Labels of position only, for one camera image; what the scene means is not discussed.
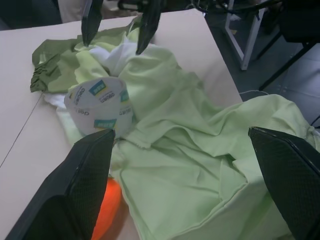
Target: table surface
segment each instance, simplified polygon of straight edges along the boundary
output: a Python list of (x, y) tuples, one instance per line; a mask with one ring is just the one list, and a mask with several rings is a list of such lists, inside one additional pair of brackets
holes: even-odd
[[(131, 20), (103, 20), (100, 30), (126, 26)], [(55, 108), (41, 93), (30, 93), (32, 53), (46, 39), (70, 39), (79, 34), (80, 22), (0, 31), (0, 240), (71, 149)], [(205, 92), (215, 105), (227, 107), (241, 102), (200, 12), (163, 13), (153, 42), (170, 49), (183, 69), (203, 79)], [(127, 234), (134, 229), (132, 219), (127, 222), (118, 239), (128, 239)]]

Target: orange toy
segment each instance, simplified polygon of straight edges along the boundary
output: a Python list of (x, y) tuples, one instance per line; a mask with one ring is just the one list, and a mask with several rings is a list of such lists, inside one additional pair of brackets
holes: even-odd
[(91, 240), (99, 240), (110, 228), (120, 206), (121, 196), (119, 184), (109, 177)]

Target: green fabric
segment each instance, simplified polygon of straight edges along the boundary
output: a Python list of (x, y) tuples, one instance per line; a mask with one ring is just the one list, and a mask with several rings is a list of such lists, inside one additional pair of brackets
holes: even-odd
[[(95, 44), (110, 51), (110, 39)], [(69, 87), (102, 74), (86, 53), (74, 56), (80, 68), (59, 70), (62, 78), (77, 75)], [(142, 240), (269, 240), (289, 233), (264, 184), (248, 129), (286, 132), (319, 151), (319, 136), (293, 102), (269, 95), (216, 107), (199, 78), (157, 46), (129, 57), (119, 78), (136, 125), (114, 147), (111, 171)], [(57, 113), (70, 143), (79, 140), (70, 115)]]
[[(132, 41), (138, 39), (140, 17), (136, 17), (126, 27), (118, 27), (98, 32), (91, 45), (100, 46), (111, 51), (127, 37)], [(83, 59), (91, 57), (90, 48), (84, 47), (82, 36), (68, 40), (46, 40), (32, 54), (34, 73), (31, 79), (31, 92), (66, 93), (68, 89), (93, 78), (107, 77), (108, 70), (103, 69), (92, 59), (91, 66), (83, 66)]]

